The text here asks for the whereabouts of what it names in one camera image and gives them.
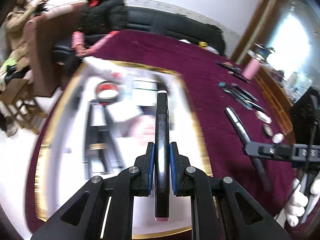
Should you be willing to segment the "white gloved hand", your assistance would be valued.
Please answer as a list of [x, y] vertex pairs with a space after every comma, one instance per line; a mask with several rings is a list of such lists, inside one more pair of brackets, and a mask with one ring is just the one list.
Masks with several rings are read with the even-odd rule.
[[294, 190], [292, 196], [287, 201], [284, 212], [286, 220], [291, 227], [295, 227], [299, 223], [299, 217], [307, 213], [310, 215], [319, 201], [319, 173], [317, 174], [314, 182], [311, 184], [310, 193], [311, 197], [307, 197], [304, 193], [300, 192], [301, 184], [298, 178], [292, 182], [292, 189]]

